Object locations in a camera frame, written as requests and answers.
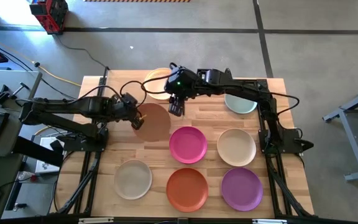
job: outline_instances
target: red device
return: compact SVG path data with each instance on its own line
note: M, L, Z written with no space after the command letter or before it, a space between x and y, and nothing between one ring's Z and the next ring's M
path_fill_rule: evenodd
M68 11L65 0L33 0L30 10L48 34L63 34Z

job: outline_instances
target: beige plate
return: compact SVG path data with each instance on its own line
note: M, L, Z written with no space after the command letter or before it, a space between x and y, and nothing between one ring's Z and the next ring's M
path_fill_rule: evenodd
M152 171L140 160L129 160L118 167L114 175L114 190L124 199L143 197L152 185Z
M228 129L218 139L218 153L224 162L241 167L250 163L256 154L252 136L241 129Z
M171 70L169 68L158 68L156 70L152 70L149 74L147 74L147 76L144 80L147 81L152 78L159 78L159 77L164 77L167 75L171 75ZM152 91L152 92L164 91L164 86L165 86L166 81L167 81L166 78L161 79L161 80L154 80L154 81L146 83L144 85L144 87L146 90ZM168 93L162 93L162 94L148 93L148 94L149 94L149 96L151 96L152 98L157 99L157 100L167 100L171 96Z

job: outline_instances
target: pink plate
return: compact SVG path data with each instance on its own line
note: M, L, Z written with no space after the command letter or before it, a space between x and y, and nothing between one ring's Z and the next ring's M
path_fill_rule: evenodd
M198 162L204 157L206 148L207 142L204 134L193 127L179 128L169 139L171 155L184 164Z

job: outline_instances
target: gray floor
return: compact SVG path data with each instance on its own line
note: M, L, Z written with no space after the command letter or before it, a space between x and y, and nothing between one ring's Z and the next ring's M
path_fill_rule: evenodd
M67 27L257 28L251 0L68 3ZM358 30L358 1L259 0L259 4L266 29ZM23 21L14 22L9 21L14 16L0 14L2 24L34 25L26 14ZM190 69L229 67L235 77L266 77L258 34L66 32L61 39L72 47L87 48L112 69L153 69L176 62ZM301 100L292 110L295 124L305 139L315 143L304 156L315 213L358 221L358 181L346 183L343 177L358 172L356 159L342 124L321 119L358 94L358 35L266 35L266 39L274 77L284 78L287 92ZM43 32L0 31L0 41L75 82L84 75L103 74L103 67L84 52L65 49ZM65 93L78 94L75 86L47 75L46 79ZM38 94L60 97L46 86ZM358 137L358 117L351 116L350 121ZM25 127L22 135L28 138L39 128ZM30 205L31 212L4 217L47 212L50 185L28 185L24 190L19 200L39 197L45 203Z

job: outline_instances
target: wooden tabletop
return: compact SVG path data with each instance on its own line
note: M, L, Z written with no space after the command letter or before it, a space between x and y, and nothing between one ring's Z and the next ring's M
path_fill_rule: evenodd
M119 91L120 87L130 81L144 81L148 70L113 70L109 72L107 85ZM84 77L80 96L97 86L100 77ZM286 93L282 78L269 78L270 91ZM125 87L124 92L134 95L139 101L144 97L140 85L136 83ZM112 91L106 90L105 96L111 96ZM277 111L288 108L288 99L274 96L277 99ZM168 108L167 101L155 100L149 96L147 103L159 103ZM272 199L270 196L269 180L264 155L260 152L259 117L257 110L249 114L235 114L224 104L221 96L200 96L186 102L186 115L176 117L170 114L172 127L170 134L183 126L194 126L200 129L208 140L208 150L205 157L195 164L182 164L171 155L168 139L159 142L144 142L137 138L132 131L130 122L109 123L110 137L106 150L102 154L98 180L94 195L92 216L109 217L203 217L203 218L273 218ZM88 123L89 119L75 116L74 121ZM293 120L289 111L280 115L280 121L286 128L293 128ZM240 128L255 139L257 153L255 159L245 167L255 172L264 186L264 196L257 208L249 212L238 212L231 208L222 198L221 181L223 175L232 167L226 164L218 155L216 142L219 135L229 128ZM63 165L57 185L57 204L61 207L77 188L83 163L83 152L73 153ZM294 155L283 154L283 164L288 188L304 209L313 213L308 184L303 166ZM147 194L138 200L126 200L118 196L113 189L114 173L117 168L129 159L140 159L150 166L153 173L153 183ZM209 197L200 210L182 213L174 209L165 194L165 187L170 175L177 169L192 167L200 171L206 178L209 187ZM282 192L277 191L280 208L284 212ZM88 187L85 189L83 207L86 203Z

